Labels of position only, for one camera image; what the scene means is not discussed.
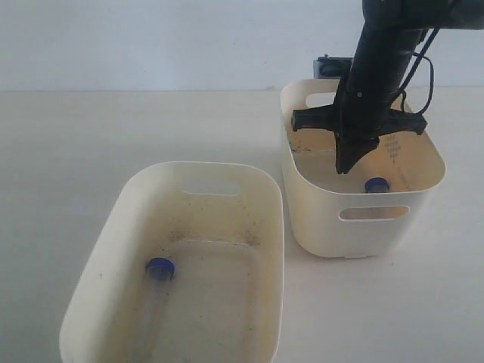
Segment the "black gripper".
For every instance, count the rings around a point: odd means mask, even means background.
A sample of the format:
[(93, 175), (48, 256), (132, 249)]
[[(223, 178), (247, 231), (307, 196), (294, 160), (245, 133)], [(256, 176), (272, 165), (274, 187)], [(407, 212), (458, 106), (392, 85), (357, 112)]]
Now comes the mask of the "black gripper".
[[(310, 107), (307, 97), (332, 93), (328, 104)], [(394, 109), (388, 100), (351, 93), (345, 79), (303, 79), (290, 84), (290, 128), (320, 129), (335, 134), (335, 167), (347, 174), (365, 155), (375, 150), (379, 137), (397, 132), (422, 135), (427, 121), (419, 113)]]

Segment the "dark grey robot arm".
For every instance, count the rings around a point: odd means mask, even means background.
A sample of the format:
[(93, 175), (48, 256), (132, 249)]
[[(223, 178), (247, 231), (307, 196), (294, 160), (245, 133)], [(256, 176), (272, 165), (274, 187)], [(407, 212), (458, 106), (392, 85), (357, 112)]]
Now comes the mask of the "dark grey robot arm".
[(394, 110), (441, 29), (483, 28), (481, 1), (364, 1), (364, 26), (353, 57), (318, 57), (316, 79), (335, 79), (330, 105), (295, 110), (293, 131), (323, 129), (334, 134), (335, 167), (348, 173), (380, 137), (397, 132), (422, 135), (422, 112)]

